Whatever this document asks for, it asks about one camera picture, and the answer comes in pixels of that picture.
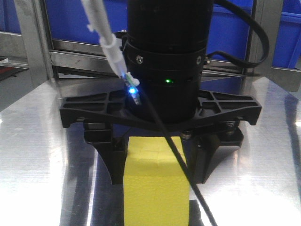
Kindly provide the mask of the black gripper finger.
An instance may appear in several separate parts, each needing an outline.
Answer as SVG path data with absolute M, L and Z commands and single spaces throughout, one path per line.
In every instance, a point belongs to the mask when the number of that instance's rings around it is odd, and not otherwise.
M 113 185 L 123 184 L 127 148 L 123 137 L 114 137 L 113 125 L 102 122 L 85 122 L 84 139 L 102 158 Z

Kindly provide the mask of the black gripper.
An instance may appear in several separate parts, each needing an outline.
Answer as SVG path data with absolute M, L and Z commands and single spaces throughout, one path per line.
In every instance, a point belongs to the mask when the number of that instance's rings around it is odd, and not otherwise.
M 253 97 L 200 89 L 206 39 L 141 40 L 126 35 L 122 41 L 128 69 L 140 85 L 67 97 L 60 108 L 63 127 L 95 121 L 157 130 L 148 104 L 169 131 L 226 122 L 257 123 L 261 105 Z M 217 166 L 241 147 L 243 139 L 240 128 L 194 134 L 188 147 L 188 168 L 195 182 L 204 184 Z

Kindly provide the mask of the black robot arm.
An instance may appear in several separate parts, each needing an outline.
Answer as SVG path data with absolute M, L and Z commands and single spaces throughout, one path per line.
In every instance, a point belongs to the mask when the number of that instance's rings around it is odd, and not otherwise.
M 130 0 L 123 53 L 140 81 L 141 103 L 126 89 L 67 97 L 60 108 L 63 127 L 82 121 L 84 138 L 100 154 L 113 184 L 123 183 L 129 144 L 117 143 L 113 125 L 158 131 L 154 111 L 169 132 L 189 140 L 188 167 L 204 183 L 217 165 L 241 146 L 241 121 L 255 125 L 260 104 L 250 96 L 199 88 L 213 11 L 212 0 Z M 219 154 L 217 149 L 229 150 Z

